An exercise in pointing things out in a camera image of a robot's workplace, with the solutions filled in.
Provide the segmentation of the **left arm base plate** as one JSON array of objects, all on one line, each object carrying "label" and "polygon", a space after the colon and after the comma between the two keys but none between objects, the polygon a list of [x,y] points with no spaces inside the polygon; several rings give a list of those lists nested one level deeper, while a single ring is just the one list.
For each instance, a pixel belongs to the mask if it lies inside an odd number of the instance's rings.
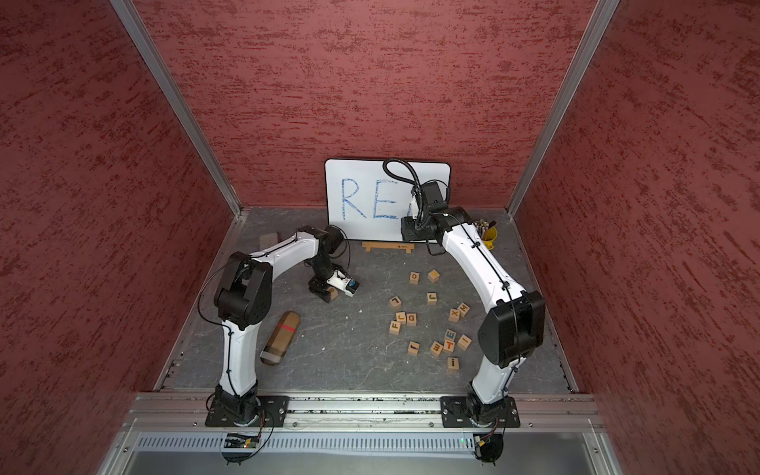
[{"label": "left arm base plate", "polygon": [[282,428],[290,398],[255,396],[236,398],[226,393],[211,400],[205,421],[208,428]]}]

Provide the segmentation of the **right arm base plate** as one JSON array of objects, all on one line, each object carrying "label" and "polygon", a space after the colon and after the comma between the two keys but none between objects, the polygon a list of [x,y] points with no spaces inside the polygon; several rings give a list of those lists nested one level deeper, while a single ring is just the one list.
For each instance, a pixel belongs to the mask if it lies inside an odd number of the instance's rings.
[{"label": "right arm base plate", "polygon": [[470,396],[445,396],[439,403],[445,428],[516,429],[521,426],[516,401],[510,396],[487,405]]}]

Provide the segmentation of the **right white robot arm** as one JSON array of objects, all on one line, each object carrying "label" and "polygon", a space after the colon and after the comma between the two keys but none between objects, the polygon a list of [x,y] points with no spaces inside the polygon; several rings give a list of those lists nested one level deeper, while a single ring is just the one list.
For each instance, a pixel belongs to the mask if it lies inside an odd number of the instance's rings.
[{"label": "right white robot arm", "polygon": [[474,286],[486,316],[477,342],[483,359],[468,386],[467,417],[494,425],[506,410],[507,390],[522,364],[543,343],[545,301],[528,292],[492,255],[469,216],[460,208],[434,213],[423,223],[401,221],[404,241],[436,241],[454,258]]}]

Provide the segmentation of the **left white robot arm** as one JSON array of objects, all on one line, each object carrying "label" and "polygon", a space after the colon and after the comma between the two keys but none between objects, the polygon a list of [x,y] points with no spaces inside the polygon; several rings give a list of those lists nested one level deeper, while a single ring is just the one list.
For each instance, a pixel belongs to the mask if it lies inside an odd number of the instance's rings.
[{"label": "left white robot arm", "polygon": [[274,280],[304,262],[314,272],[309,291],[326,303],[342,292],[353,296],[359,283],[332,259],[346,243],[342,230],[302,227],[293,237],[258,253],[233,253],[218,273],[215,324],[223,330],[223,370],[208,409],[208,427],[247,428],[265,421],[257,396],[258,331],[269,314]]}]

